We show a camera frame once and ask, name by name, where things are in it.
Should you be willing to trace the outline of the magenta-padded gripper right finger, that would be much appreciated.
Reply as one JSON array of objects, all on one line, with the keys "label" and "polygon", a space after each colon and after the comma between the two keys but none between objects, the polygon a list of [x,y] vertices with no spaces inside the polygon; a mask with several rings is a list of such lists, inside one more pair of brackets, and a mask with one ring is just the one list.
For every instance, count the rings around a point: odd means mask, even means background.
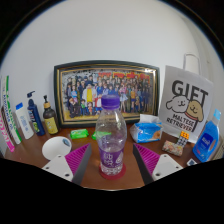
[{"label": "magenta-padded gripper right finger", "polygon": [[159,155],[136,143],[133,144],[133,154],[145,185],[182,169],[168,154]]}]

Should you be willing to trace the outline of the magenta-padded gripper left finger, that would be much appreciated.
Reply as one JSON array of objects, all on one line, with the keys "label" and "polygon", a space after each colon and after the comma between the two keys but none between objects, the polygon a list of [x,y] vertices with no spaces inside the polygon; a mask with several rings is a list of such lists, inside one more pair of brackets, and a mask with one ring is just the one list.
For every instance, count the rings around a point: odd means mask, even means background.
[{"label": "magenta-padded gripper left finger", "polygon": [[66,156],[57,155],[43,167],[43,170],[80,185],[91,153],[91,145],[86,144]]}]

